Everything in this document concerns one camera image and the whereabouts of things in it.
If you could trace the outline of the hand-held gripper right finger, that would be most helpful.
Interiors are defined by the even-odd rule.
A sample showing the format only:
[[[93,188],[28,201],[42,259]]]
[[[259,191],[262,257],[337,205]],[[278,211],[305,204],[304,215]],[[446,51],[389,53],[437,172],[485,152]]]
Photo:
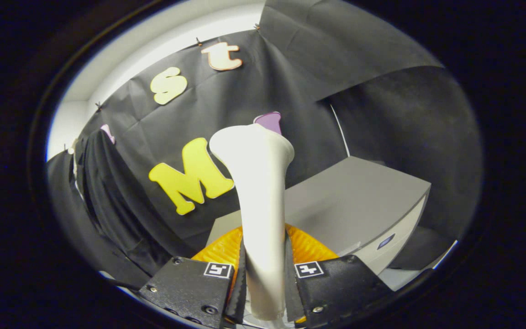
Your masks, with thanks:
[[[392,297],[393,290],[359,257],[337,256],[303,230],[285,228],[285,304],[297,329],[351,325]]]

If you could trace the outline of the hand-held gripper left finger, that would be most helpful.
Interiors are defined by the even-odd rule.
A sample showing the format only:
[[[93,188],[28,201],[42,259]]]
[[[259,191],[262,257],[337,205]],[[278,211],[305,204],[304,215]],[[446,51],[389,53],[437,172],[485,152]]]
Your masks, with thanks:
[[[210,329],[242,322],[247,297],[242,227],[192,258],[173,257],[142,288],[140,298]]]

